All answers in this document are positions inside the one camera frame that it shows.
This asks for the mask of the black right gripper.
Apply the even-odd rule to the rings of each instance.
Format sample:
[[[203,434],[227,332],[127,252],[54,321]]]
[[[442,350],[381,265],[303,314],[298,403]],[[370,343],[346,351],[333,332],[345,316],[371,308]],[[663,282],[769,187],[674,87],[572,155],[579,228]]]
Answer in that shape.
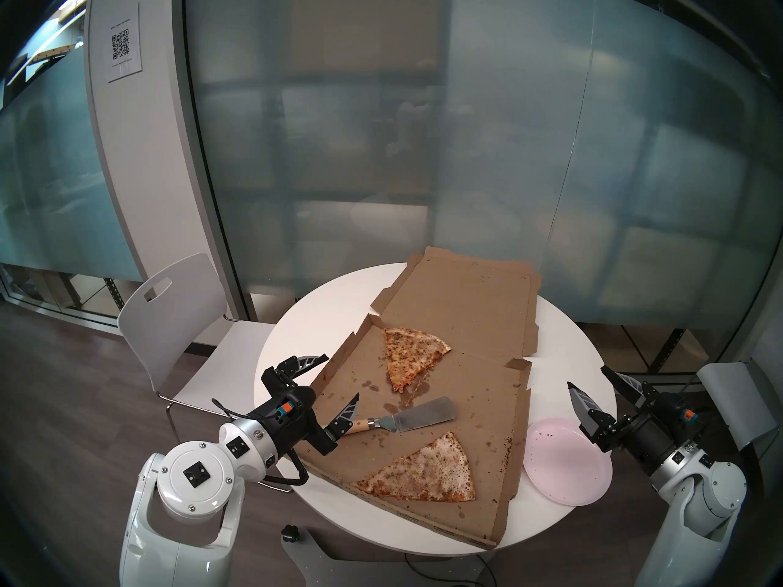
[[[659,395],[649,383],[616,373],[608,366],[602,366],[601,372],[636,412],[617,422],[584,391],[567,382],[579,429],[602,452],[625,450],[643,471],[656,471],[682,444],[694,440],[701,431],[699,414],[684,397]]]

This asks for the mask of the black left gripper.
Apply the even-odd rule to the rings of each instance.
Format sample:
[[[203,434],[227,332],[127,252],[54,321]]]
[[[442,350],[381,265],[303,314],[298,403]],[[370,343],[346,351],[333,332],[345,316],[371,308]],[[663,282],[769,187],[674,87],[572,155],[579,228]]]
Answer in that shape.
[[[326,426],[320,426],[312,409],[316,393],[308,386],[298,386],[295,378],[329,361],[329,356],[291,356],[262,374],[262,383],[274,394],[259,407],[250,411],[250,417],[262,425],[276,449],[276,456],[284,456],[300,441],[307,441],[322,456],[337,447],[337,442],[354,426],[360,393]]]

